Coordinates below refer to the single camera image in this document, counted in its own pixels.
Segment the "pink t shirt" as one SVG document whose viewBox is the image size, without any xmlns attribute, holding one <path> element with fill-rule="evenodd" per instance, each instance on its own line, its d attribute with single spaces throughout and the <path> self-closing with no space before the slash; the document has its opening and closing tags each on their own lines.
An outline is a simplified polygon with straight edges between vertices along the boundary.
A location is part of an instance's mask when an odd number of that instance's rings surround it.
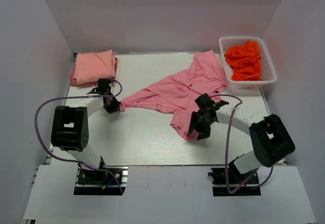
<svg viewBox="0 0 325 224">
<path fill-rule="evenodd" d="M 197 135 L 188 135 L 191 114 L 199 108 L 195 100 L 202 94 L 209 96 L 227 88 L 224 69 L 212 50 L 195 53 L 187 70 L 165 77 L 148 87 L 121 100 L 120 111 L 128 108 L 144 108 L 172 114 L 171 127 L 184 140 Z"/>
</svg>

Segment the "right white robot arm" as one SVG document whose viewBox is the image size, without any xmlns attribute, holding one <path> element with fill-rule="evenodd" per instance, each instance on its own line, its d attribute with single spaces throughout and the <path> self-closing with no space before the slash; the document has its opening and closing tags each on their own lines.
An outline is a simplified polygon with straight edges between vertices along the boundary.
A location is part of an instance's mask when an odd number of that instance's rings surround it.
<svg viewBox="0 0 325 224">
<path fill-rule="evenodd" d="M 199 96 L 195 103 L 199 110 L 192 112 L 187 135 L 197 134 L 196 139 L 210 137 L 211 124 L 223 123 L 249 135 L 253 150 L 229 164 L 229 170 L 244 175 L 262 166 L 270 168 L 292 154 L 296 147 L 279 116 L 260 117 L 231 108 L 229 102 L 215 102 L 208 94 Z"/>
</svg>

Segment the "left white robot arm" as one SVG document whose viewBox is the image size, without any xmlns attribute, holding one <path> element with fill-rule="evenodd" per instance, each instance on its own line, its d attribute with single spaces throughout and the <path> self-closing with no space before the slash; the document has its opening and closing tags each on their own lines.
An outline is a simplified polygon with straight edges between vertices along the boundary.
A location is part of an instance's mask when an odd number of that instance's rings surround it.
<svg viewBox="0 0 325 224">
<path fill-rule="evenodd" d="M 89 169 L 100 169 L 104 160 L 89 143 L 88 118 L 98 110 L 112 114 L 120 111 L 120 102 L 113 97 L 113 79 L 100 78 L 97 87 L 85 98 L 71 106 L 55 108 L 51 132 L 54 147 L 69 153 L 81 165 Z"/>
</svg>

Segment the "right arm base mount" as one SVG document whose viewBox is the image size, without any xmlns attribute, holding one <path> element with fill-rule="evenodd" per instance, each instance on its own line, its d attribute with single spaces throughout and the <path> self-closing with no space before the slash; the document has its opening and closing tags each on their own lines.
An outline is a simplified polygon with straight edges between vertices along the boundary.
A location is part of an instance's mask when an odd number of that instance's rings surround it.
<svg viewBox="0 0 325 224">
<path fill-rule="evenodd" d="M 229 188 L 231 191 L 233 191 L 252 173 L 254 173 L 254 175 L 252 175 L 250 179 L 244 181 L 244 183 L 235 193 L 230 194 L 226 187 L 225 169 L 222 167 L 211 168 L 211 170 L 208 172 L 208 177 L 210 177 L 212 180 L 212 190 L 214 197 L 251 197 L 261 195 L 260 187 L 258 187 L 259 178 L 256 169 L 241 174 L 236 168 L 233 160 L 229 163 L 227 170 L 229 178 Z"/>
</svg>

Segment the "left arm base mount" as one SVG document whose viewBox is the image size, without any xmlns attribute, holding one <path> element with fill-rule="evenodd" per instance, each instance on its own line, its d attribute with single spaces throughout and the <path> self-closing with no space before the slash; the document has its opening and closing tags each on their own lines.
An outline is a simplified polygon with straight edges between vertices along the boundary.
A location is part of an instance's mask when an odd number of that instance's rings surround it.
<svg viewBox="0 0 325 224">
<path fill-rule="evenodd" d="M 94 171 L 85 166 L 78 165 L 74 187 L 75 196 L 121 196 L 123 195 L 128 176 L 128 167 L 109 167 L 101 163 L 106 171 Z"/>
</svg>

